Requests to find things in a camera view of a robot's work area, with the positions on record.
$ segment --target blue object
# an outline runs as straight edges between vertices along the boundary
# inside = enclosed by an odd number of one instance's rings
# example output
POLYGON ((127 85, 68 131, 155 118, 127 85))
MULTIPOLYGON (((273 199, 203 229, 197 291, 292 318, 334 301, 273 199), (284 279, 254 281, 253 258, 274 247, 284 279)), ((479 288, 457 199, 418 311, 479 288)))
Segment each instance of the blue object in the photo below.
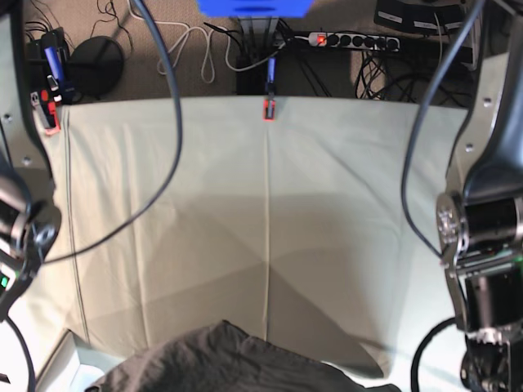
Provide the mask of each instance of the blue object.
POLYGON ((61 84, 65 81, 65 75, 64 70, 62 69, 62 64, 60 62, 60 59, 58 58, 58 53, 56 52, 55 47, 46 47, 44 49, 46 53, 47 62, 49 63, 49 67, 51 67, 51 73, 52 76, 56 79, 56 81, 61 84))
POLYGON ((268 83, 275 82, 275 72, 276 72, 276 58, 271 57, 269 59, 269 69, 268 69, 268 73, 267 73, 267 82, 268 83))
POLYGON ((206 16, 280 16, 302 18, 314 0, 199 0, 206 16))

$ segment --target black round base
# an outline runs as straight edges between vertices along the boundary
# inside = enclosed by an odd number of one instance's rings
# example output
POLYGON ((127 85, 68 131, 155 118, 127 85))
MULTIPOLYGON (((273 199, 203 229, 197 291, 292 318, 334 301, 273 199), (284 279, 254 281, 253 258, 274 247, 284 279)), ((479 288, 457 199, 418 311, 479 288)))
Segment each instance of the black round base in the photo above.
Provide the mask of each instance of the black round base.
POLYGON ((71 55, 69 77, 78 92, 98 98, 116 86, 124 62, 122 47, 112 38, 89 38, 71 55))

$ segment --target power strip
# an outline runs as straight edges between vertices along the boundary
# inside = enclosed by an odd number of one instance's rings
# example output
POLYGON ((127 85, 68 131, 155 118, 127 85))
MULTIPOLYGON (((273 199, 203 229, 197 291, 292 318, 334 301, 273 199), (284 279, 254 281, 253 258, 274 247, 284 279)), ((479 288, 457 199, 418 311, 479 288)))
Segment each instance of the power strip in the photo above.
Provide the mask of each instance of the power strip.
POLYGON ((398 38, 384 35, 357 33, 310 33, 309 44, 312 47, 333 47, 361 51, 394 51, 401 50, 398 38))

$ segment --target screw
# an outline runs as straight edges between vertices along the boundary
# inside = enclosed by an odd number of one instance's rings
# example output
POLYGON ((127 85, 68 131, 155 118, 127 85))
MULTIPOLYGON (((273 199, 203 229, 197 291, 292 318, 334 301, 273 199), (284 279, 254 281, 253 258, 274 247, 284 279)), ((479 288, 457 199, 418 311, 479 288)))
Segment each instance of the screw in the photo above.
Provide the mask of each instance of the screw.
POLYGON ((36 234, 34 241, 37 245, 44 247, 49 244, 49 242, 55 237, 56 229, 53 225, 45 225, 42 229, 36 234))

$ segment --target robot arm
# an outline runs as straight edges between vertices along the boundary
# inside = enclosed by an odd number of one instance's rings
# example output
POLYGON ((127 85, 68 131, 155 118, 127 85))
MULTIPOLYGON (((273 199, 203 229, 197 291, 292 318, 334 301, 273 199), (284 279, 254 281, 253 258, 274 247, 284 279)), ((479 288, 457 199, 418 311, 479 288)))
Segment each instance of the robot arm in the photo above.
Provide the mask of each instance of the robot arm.
POLYGON ((462 380, 478 392, 523 386, 523 7, 484 12, 476 103, 454 143, 436 219, 458 329, 466 334, 462 380), (512 18, 507 52, 489 32, 512 18))
POLYGON ((33 121, 25 80, 22 2, 0 6, 0 322, 29 287, 61 215, 51 164, 33 121))

